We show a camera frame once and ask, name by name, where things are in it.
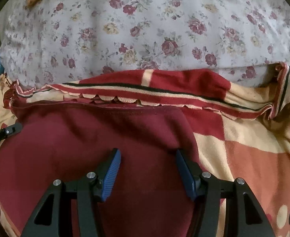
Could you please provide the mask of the maroon knit garment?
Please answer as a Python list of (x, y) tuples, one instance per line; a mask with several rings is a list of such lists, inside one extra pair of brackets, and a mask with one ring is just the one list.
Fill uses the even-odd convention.
[(0, 205), (20, 233), (55, 180), (83, 177), (114, 148), (121, 165), (100, 205), (107, 236), (185, 236), (193, 204), (173, 152), (196, 157), (192, 128), (180, 108), (15, 102), (20, 133), (0, 147)]

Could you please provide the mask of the red cream orange patterned blanket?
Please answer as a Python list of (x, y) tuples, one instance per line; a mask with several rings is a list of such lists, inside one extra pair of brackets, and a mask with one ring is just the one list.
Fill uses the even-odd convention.
[[(243, 87), (210, 70), (135, 70), (24, 90), (0, 80), (0, 129), (19, 122), (15, 102), (180, 108), (197, 144), (202, 170), (243, 178), (276, 236), (290, 236), (290, 67), (274, 64), (265, 87)], [(0, 205), (0, 236), (20, 236)]]

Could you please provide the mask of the white floral bed sheet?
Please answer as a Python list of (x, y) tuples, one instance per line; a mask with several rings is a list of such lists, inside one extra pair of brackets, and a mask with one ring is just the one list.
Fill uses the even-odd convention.
[(285, 0), (9, 0), (0, 59), (12, 80), (41, 87), (125, 70), (211, 69), (243, 86), (290, 65)]

